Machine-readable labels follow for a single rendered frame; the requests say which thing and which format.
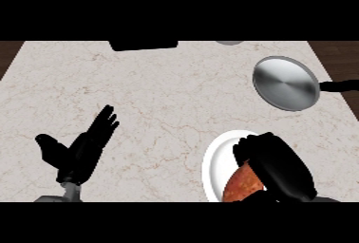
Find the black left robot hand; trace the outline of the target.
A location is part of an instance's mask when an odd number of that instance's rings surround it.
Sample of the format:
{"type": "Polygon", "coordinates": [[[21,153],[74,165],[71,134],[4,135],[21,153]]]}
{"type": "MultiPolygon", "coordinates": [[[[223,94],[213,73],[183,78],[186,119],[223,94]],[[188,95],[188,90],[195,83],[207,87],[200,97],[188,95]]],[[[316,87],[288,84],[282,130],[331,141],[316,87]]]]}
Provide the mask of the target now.
{"type": "Polygon", "coordinates": [[[87,182],[96,169],[102,150],[120,126],[114,107],[105,105],[89,130],[78,135],[70,147],[46,135],[36,136],[41,160],[58,169],[56,181],[77,186],[87,182]]]}

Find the black appliance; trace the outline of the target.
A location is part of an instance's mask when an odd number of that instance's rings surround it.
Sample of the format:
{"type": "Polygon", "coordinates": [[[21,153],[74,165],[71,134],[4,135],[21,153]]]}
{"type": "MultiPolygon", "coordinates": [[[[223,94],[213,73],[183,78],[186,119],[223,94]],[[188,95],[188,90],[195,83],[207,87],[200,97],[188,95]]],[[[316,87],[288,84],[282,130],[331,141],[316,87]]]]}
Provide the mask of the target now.
{"type": "Polygon", "coordinates": [[[111,41],[109,45],[115,51],[148,50],[174,48],[177,41],[111,41]]]}

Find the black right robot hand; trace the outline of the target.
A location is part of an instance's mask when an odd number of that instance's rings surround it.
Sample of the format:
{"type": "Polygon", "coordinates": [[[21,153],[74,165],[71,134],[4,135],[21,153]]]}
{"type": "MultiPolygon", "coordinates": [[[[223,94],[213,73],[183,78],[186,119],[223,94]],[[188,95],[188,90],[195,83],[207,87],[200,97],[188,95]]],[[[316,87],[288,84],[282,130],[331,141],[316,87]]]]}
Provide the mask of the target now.
{"type": "Polygon", "coordinates": [[[309,168],[285,141],[270,132],[248,135],[233,145],[238,165],[248,165],[279,202],[310,202],[318,196],[309,168]]]}

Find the white plate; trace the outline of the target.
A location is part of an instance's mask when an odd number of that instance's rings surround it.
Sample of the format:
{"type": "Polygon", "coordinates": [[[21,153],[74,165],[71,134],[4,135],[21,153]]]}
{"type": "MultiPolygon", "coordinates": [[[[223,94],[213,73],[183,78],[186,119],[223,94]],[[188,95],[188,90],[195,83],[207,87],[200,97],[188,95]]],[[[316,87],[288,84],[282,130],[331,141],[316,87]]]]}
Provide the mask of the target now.
{"type": "Polygon", "coordinates": [[[202,184],[210,202],[223,202],[226,183],[235,170],[241,167],[235,161],[233,146],[248,135],[254,135],[254,132],[247,130],[225,132],[207,148],[202,162],[202,184]]]}

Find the orange sweet potato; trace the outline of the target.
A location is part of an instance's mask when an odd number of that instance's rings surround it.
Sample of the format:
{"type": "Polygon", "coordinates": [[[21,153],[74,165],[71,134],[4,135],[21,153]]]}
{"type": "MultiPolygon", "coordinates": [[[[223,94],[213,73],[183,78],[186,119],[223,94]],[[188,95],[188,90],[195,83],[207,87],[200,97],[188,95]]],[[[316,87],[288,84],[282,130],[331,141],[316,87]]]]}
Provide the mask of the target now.
{"type": "Polygon", "coordinates": [[[263,183],[250,167],[248,162],[244,162],[242,166],[235,170],[226,183],[222,201],[241,201],[262,189],[263,183]]]}

